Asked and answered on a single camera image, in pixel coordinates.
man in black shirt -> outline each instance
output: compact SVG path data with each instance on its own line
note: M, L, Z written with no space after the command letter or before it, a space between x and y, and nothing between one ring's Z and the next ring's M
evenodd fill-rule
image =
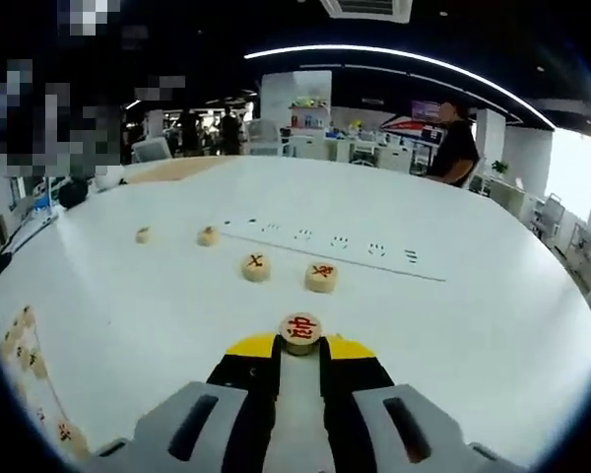
M179 115L181 125L181 151L184 156L198 156L199 135L197 134L197 121L199 116L191 113L188 109L183 110Z
M480 160L467 118L466 110L459 105L447 101L440 106L439 120L447 132L426 178L462 187Z
M238 120L231 115L230 107L226 107L226 116L221 119L221 139L224 155L238 155Z

gray gripper pad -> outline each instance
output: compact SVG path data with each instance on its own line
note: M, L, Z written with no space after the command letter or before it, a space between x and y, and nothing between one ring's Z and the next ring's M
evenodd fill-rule
M525 471L475 443L409 385L357 391L377 473L514 473Z
M87 473L221 473L230 433L247 391L191 382L82 467Z

white cabinet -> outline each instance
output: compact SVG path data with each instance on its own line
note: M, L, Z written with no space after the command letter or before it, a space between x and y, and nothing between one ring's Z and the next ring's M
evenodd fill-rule
M328 160L328 147L323 139L314 136L292 136L290 144L294 158Z
M349 163L351 160L351 143L347 140L337 140L337 163Z
M409 174L412 165L412 152L409 148L379 148L378 167Z

desk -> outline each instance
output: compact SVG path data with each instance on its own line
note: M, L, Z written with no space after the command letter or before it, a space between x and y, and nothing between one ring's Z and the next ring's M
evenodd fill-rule
M289 241L301 229L315 244L346 236L347 261L370 257L371 243L410 247L441 281L337 262L336 292L321 295L302 287L317 258L229 236L195 244L206 225L242 232L252 218L281 224ZM144 226L152 241L136 244ZM273 260L262 285L239 275L255 250ZM337 163L245 158L93 195L0 276L0 337L26 304L57 396L91 449L133 437L142 415L205 380L228 346L296 311L364 343L466 441L521 465L561 434L591 381L591 312L530 232L462 189Z
M402 145L382 145L377 142L362 140L337 140L335 138L325 138L329 146L335 147L334 156L331 161L338 163L349 163L351 156L357 146L371 149L377 161L377 167L380 169L396 170L406 174L410 173L412 167L413 152L407 146Z
M481 193L486 195L486 187L490 189L490 198L523 225L529 227L534 220L534 210L543 201L529 192L510 184L502 179L486 174L476 174L482 180Z

ceiling light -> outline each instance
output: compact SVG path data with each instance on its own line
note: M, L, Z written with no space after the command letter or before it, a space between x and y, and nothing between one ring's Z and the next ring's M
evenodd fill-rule
M356 64L346 64L346 67L351 68L351 69L370 69L370 70L374 70L374 71L389 72L392 74L400 74L402 76L408 76L408 77L411 77L412 79L420 79L422 81L432 82L434 84L438 84L439 86L446 87L448 89L452 89L452 90L459 92L461 94L466 94L467 96L472 97L473 99L477 99L478 101L482 101L482 102L490 105L492 108L501 111L504 115L510 115L510 116L514 117L515 119L519 120L518 123L523 123L523 120L521 120L518 116L510 113L508 110L497 105L496 103L493 103L487 99L484 99L483 97L480 97L477 94L473 94L472 92L468 92L468 91L465 91L464 89L460 89L459 87L455 87L450 84L447 84L446 82L432 79L431 77L419 76L418 74L410 74L409 72L396 71L394 69L383 69L382 67L360 66L360 65L356 65Z
M504 89L503 87L495 84L494 82L489 81L488 79L483 78L482 76L478 76L466 69L462 69L461 67L454 66L453 64L449 64L448 62L440 61L438 59L433 59L431 57L422 56L420 54L415 54L413 52L407 51L399 51L397 49L387 49L385 47L374 47L374 46L357 46L357 45L349 45L349 44L312 44L307 46L292 46L292 47L281 47L279 49L269 49L267 51L260 51L254 52L252 54L246 54L244 57L245 59L254 59L256 57L263 57L269 56L272 54L283 54L286 52L298 52L298 51L314 51L314 50L348 50L348 51L366 51L366 52L379 52L383 54L390 54L393 56L401 56L407 57L409 59L416 59L417 61L428 62L434 66L439 66L444 69L448 69L450 71L457 72L462 74L466 77L476 80L477 82L481 82L482 84L493 88L494 90L502 93L504 96L516 101L521 106L524 106L529 111L534 113L537 117L543 120L548 126L550 126L553 130L556 129L556 126L546 117L544 116L539 110L534 108L532 105L524 101L523 99L519 98L512 92Z
M128 110L129 108L131 108L134 105L137 105L138 103L140 103L141 101L134 101L132 103L129 103L127 106L125 106L125 110Z

